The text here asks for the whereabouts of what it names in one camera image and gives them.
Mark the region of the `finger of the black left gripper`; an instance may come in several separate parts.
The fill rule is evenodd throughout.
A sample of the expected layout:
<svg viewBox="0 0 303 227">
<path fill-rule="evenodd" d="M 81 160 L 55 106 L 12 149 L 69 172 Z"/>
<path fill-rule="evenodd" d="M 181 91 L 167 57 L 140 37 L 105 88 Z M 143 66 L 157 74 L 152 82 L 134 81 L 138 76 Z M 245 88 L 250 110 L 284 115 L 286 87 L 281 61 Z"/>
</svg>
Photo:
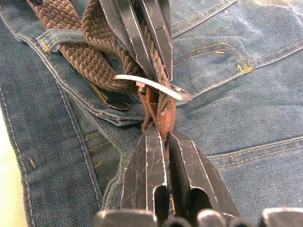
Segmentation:
<svg viewBox="0 0 303 227">
<path fill-rule="evenodd" d="M 167 78 L 171 81 L 172 36 L 169 0 L 140 0 L 139 4 Z"/>
<path fill-rule="evenodd" d="M 100 0 L 99 2 L 110 28 L 124 48 L 145 75 L 155 80 L 151 56 L 132 2 L 130 0 Z"/>
</svg>

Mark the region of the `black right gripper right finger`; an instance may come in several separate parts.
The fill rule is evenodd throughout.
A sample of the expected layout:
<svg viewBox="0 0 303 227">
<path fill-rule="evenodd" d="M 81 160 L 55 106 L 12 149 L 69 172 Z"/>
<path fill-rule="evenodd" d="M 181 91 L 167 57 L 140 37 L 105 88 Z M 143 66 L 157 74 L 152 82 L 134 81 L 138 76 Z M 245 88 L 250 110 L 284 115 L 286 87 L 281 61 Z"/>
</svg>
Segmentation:
<svg viewBox="0 0 303 227">
<path fill-rule="evenodd" d="M 202 209 L 240 214 L 218 169 L 187 135 L 171 131 L 168 145 L 176 215 L 195 216 Z"/>
</svg>

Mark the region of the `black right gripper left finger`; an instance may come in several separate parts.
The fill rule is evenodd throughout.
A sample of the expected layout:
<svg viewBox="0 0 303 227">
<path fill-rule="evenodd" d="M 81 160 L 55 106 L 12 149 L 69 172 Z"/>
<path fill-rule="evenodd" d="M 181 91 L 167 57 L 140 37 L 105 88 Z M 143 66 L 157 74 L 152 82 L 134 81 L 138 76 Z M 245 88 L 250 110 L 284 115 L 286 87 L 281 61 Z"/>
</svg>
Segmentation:
<svg viewBox="0 0 303 227">
<path fill-rule="evenodd" d="M 156 127 L 144 131 L 125 169 L 121 208 L 169 210 L 164 142 Z"/>
</svg>

